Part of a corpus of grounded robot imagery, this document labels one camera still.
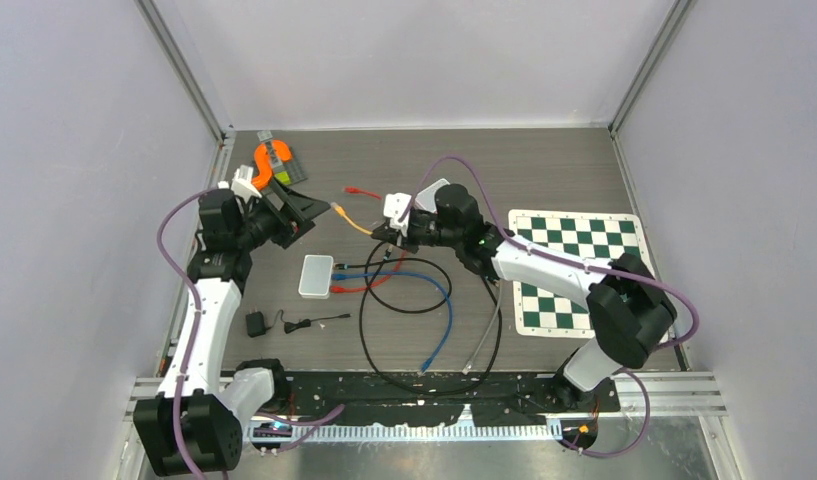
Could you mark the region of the white network switch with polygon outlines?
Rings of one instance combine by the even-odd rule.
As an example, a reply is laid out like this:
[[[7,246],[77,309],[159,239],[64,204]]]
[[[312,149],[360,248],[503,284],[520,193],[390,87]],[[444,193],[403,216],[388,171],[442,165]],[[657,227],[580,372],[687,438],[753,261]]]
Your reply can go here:
[[[331,295],[333,267],[333,256],[306,255],[301,268],[298,294],[304,299],[327,299]]]
[[[436,213],[437,207],[435,195],[441,188],[448,186],[449,184],[450,182],[445,178],[440,178],[432,182],[429,186],[417,193],[414,198],[414,206],[420,210]]]

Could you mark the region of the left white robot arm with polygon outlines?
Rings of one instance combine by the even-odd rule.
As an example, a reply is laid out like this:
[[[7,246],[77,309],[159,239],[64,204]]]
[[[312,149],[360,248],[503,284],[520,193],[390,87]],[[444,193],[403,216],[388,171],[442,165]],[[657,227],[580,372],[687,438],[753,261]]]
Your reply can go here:
[[[171,364],[156,393],[136,402],[133,423],[154,473],[161,477],[228,473],[239,464],[244,431],[259,410],[282,412],[290,383],[277,359],[240,364],[223,386],[221,365],[240,307],[253,250],[271,242],[283,249],[315,226],[329,204],[271,180],[270,195],[243,193],[227,182],[195,193],[162,220],[198,205],[197,250],[181,267],[163,243],[164,260],[188,290],[186,319]]]

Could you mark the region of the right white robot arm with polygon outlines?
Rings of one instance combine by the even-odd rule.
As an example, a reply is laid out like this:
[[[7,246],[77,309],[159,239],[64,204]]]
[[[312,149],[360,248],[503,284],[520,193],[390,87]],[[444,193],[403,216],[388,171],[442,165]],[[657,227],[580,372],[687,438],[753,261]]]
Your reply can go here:
[[[642,367],[677,318],[664,289],[633,254],[593,261],[543,247],[485,220],[460,184],[442,186],[434,201],[434,210],[426,211],[408,194],[385,195],[384,221],[372,238],[411,253],[421,246],[447,247],[476,275],[525,283],[584,308],[594,337],[549,384],[551,399],[565,409],[582,409],[620,369]]]

